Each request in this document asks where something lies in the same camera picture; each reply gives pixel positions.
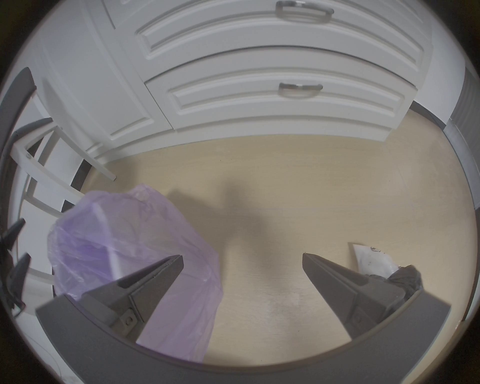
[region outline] drawer handle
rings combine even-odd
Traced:
[[[301,0],[280,0],[276,2],[276,8],[282,9],[284,7],[298,7],[298,8],[305,8],[305,9],[312,9],[315,11],[325,12],[327,15],[333,15],[335,12],[332,8],[324,7],[320,4],[310,3],[307,1]]]
[[[302,85],[302,84],[285,84],[280,83],[278,89],[295,89],[297,91],[321,91],[324,88],[321,84],[316,85]]]

